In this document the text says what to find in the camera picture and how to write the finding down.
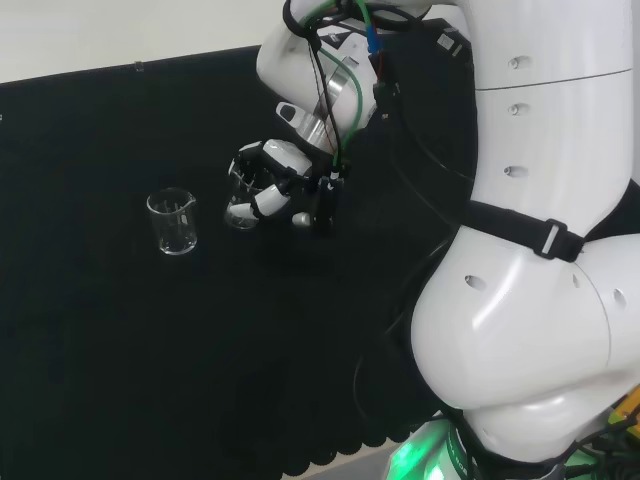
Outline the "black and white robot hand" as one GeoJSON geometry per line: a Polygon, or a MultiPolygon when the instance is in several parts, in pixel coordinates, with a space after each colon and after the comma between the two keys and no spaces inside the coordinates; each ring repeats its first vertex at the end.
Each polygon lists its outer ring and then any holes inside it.
{"type": "Polygon", "coordinates": [[[311,159],[296,145],[269,139],[242,147],[232,159],[225,221],[240,230],[288,216],[300,229],[327,236],[334,228],[349,170],[333,158],[311,159]]]}

